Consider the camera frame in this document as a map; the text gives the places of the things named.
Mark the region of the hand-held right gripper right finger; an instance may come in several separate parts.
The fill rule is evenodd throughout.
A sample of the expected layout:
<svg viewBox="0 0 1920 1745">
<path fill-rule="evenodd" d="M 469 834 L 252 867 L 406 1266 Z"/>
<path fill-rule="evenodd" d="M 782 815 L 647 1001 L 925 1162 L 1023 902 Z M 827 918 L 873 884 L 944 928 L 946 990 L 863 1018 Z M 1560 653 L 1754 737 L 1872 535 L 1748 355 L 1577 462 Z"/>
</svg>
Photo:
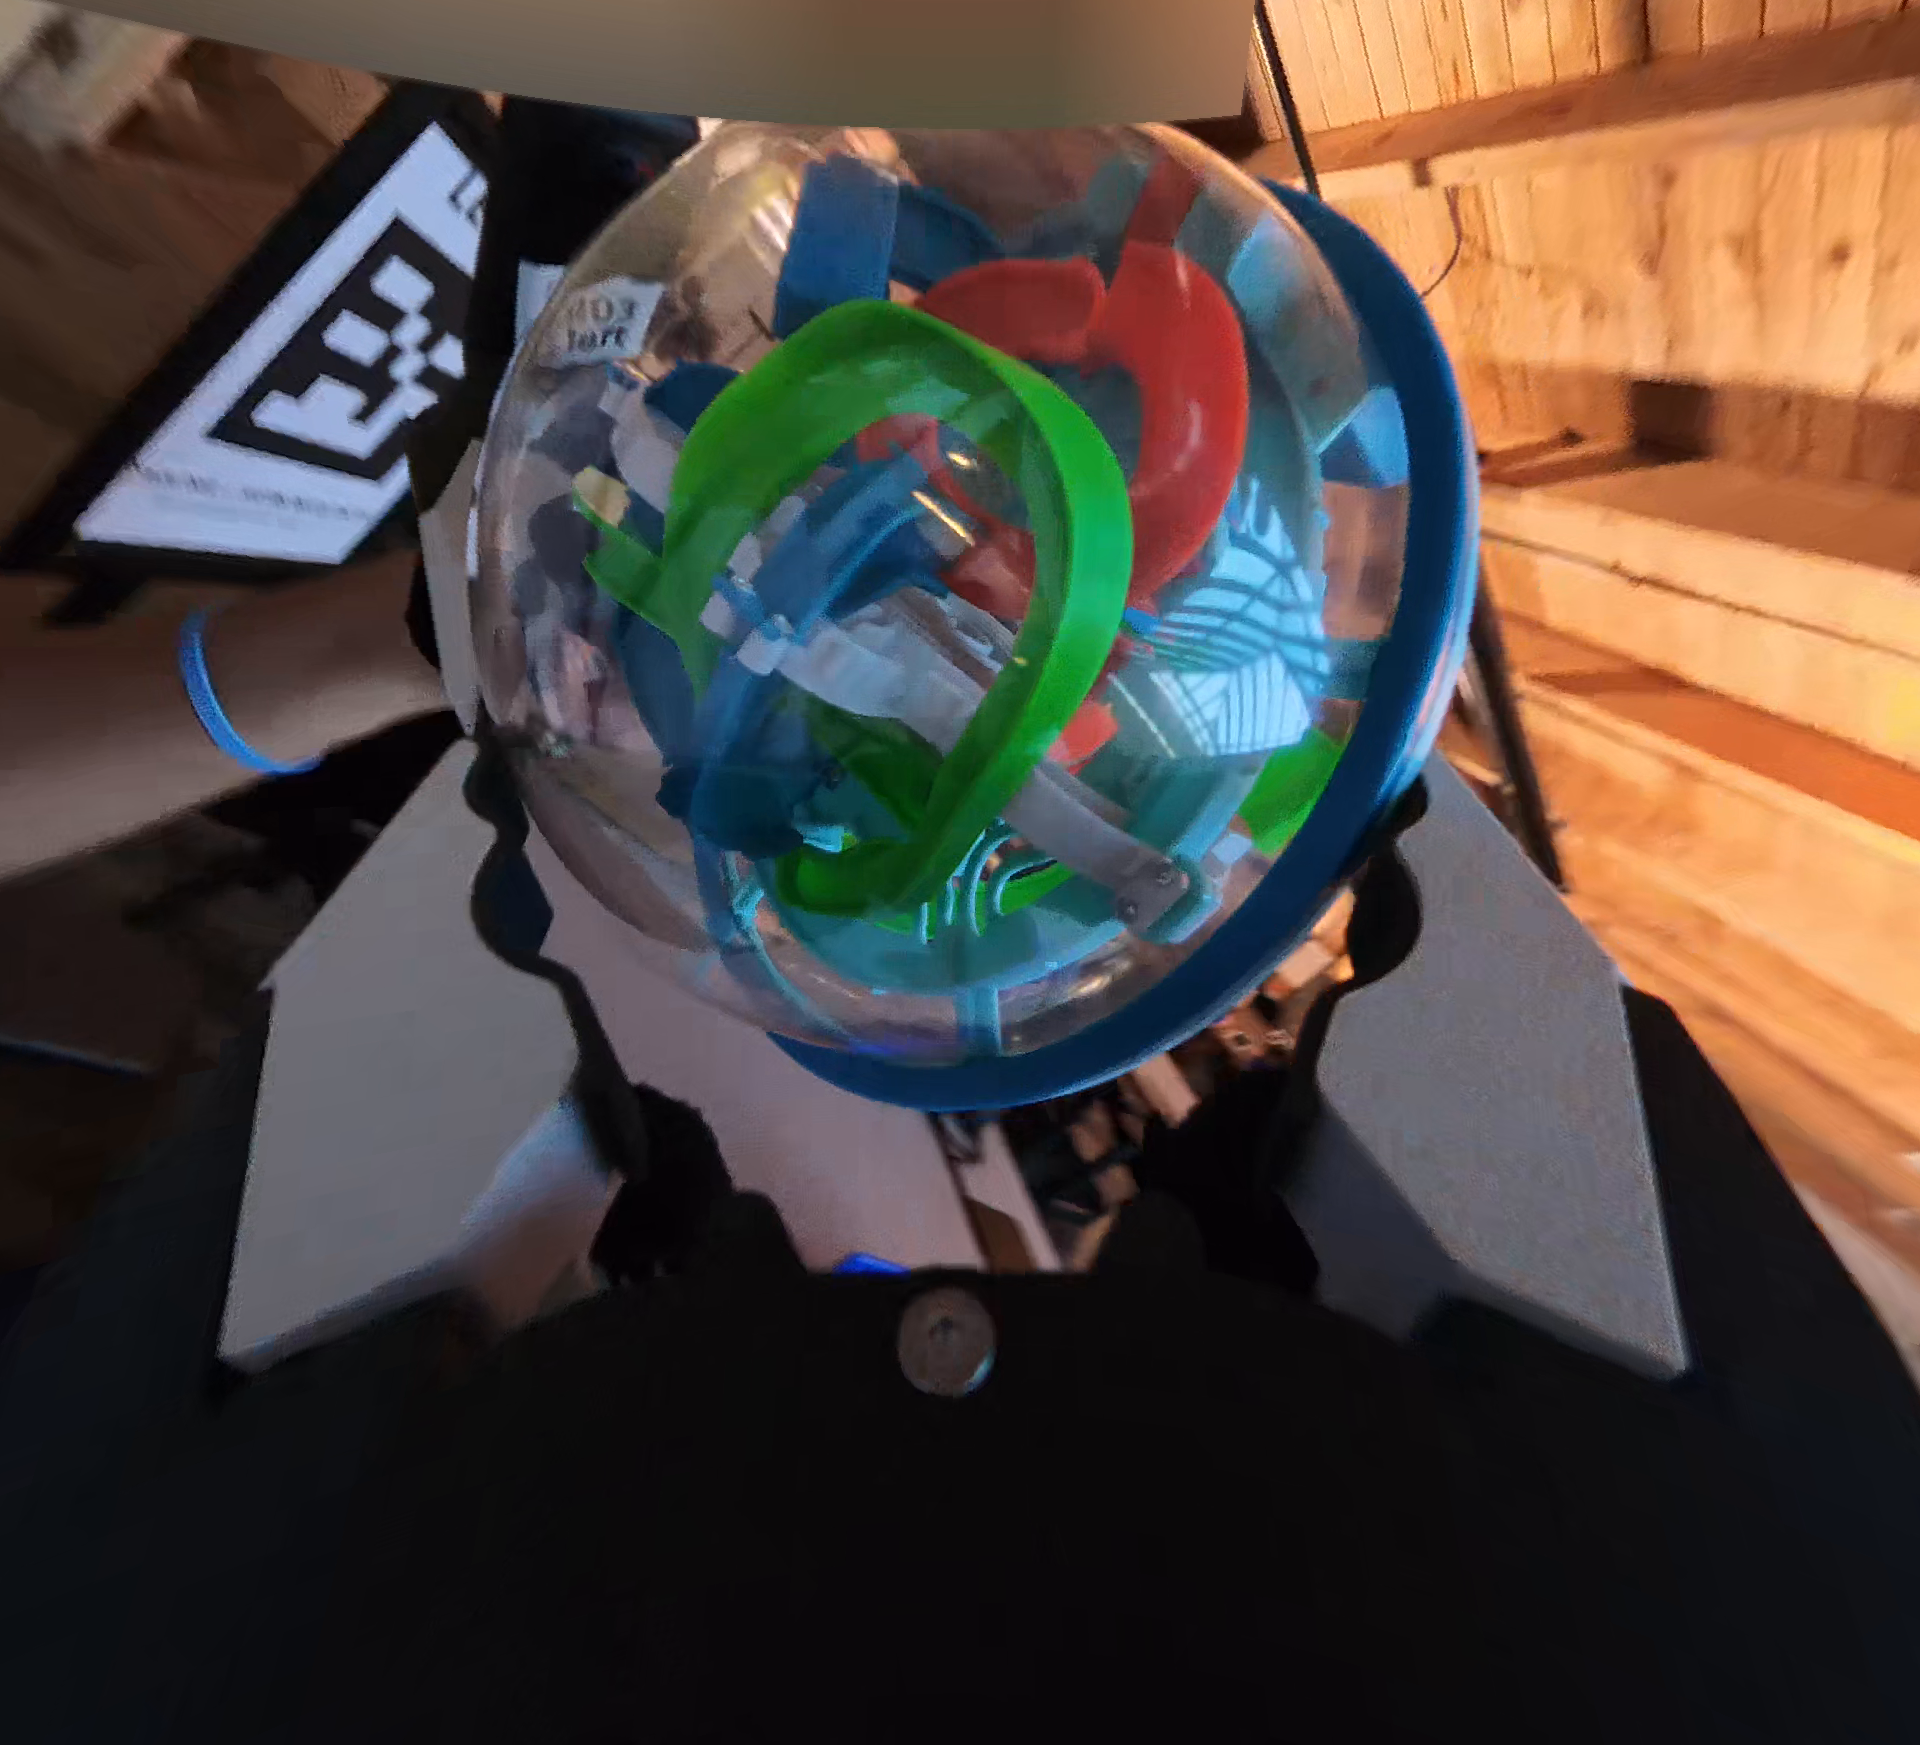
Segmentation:
<svg viewBox="0 0 1920 1745">
<path fill-rule="evenodd" d="M 1444 759 L 1423 787 L 1395 848 L 1412 948 L 1339 992 L 1286 1187 L 1317 1296 L 1400 1342 L 1469 1301 L 1687 1373 L 1620 975 Z"/>
</svg>

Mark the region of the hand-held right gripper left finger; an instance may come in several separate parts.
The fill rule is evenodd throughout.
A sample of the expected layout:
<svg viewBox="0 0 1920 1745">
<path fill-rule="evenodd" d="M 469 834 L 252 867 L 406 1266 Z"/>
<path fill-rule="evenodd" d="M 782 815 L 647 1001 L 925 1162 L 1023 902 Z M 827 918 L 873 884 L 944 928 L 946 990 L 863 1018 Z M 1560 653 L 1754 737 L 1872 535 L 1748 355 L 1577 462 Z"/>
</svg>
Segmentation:
<svg viewBox="0 0 1920 1745">
<path fill-rule="evenodd" d="M 258 1372 L 450 1295 L 510 1331 L 596 1290 L 645 1161 L 499 754 L 456 742 L 269 978 L 222 1355 Z"/>
</svg>

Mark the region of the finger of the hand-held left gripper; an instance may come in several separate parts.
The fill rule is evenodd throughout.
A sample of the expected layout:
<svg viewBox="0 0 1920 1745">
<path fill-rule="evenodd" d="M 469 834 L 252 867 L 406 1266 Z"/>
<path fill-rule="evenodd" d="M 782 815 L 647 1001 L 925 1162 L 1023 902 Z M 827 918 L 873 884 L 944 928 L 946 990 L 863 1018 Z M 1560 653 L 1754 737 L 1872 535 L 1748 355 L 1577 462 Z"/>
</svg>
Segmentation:
<svg viewBox="0 0 1920 1745">
<path fill-rule="evenodd" d="M 482 716 L 472 625 L 478 580 L 476 479 L 482 440 L 469 437 L 458 461 L 419 512 L 419 557 L 406 627 L 438 676 L 444 706 L 471 739 Z"/>
</svg>

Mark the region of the clear maze ball with coloured tracks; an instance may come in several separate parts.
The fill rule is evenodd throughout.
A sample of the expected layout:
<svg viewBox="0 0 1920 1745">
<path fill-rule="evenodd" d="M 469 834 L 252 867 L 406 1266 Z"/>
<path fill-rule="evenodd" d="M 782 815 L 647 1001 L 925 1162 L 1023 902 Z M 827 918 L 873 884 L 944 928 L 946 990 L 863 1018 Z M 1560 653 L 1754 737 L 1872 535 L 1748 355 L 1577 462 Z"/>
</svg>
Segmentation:
<svg viewBox="0 0 1920 1745">
<path fill-rule="evenodd" d="M 1406 824 L 1476 603 L 1423 293 L 1166 127 L 701 121 L 475 492 L 529 827 L 661 979 L 925 1114 L 1251 995 Z"/>
</svg>

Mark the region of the person's left hand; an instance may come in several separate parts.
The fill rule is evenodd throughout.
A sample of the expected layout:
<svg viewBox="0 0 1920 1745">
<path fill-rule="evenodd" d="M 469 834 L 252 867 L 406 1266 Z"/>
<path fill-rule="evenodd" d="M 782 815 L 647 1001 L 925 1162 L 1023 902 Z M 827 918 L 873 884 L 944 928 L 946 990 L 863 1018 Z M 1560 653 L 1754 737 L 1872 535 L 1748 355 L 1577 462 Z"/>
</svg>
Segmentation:
<svg viewBox="0 0 1920 1745">
<path fill-rule="evenodd" d="M 238 739 L 290 766 L 438 712 L 442 677 L 408 625 L 419 572 L 390 554 L 220 612 L 201 643 Z"/>
</svg>

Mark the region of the blue wristband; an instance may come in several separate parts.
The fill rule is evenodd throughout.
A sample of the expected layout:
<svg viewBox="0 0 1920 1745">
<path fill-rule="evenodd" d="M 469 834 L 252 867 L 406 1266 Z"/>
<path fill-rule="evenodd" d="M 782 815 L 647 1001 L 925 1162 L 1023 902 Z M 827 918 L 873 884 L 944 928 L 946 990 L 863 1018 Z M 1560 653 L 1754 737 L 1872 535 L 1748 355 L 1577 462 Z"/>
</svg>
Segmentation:
<svg viewBox="0 0 1920 1745">
<path fill-rule="evenodd" d="M 213 620 L 210 606 L 200 606 L 179 627 L 177 633 L 177 671 L 189 701 L 192 713 L 203 730 L 213 751 L 253 776 L 302 776 L 322 769 L 323 754 L 277 761 L 258 751 L 231 721 L 225 701 L 213 684 L 208 657 L 208 633 Z"/>
</svg>

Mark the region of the wooden steps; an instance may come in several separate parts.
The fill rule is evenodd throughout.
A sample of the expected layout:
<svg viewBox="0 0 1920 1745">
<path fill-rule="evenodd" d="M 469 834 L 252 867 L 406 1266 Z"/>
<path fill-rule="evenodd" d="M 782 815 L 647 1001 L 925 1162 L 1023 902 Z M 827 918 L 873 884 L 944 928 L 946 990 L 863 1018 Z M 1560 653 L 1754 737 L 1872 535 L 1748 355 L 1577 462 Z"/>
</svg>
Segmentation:
<svg viewBox="0 0 1920 1745">
<path fill-rule="evenodd" d="M 1511 614 L 1917 771 L 1917 492 L 1580 450 L 1479 525 Z"/>
</svg>

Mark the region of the wooden shelf board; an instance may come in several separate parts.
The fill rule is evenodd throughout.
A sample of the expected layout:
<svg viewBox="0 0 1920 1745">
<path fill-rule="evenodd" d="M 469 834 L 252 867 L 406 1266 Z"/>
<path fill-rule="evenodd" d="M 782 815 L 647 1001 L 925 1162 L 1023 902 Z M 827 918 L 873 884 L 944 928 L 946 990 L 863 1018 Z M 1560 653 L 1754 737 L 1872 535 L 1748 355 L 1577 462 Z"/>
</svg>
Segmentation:
<svg viewBox="0 0 1920 1745">
<path fill-rule="evenodd" d="M 1914 124 L 1919 12 L 1776 33 L 1585 80 L 1306 135 L 1321 194 L 1454 192 L 1599 164 L 1673 164 Z"/>
</svg>

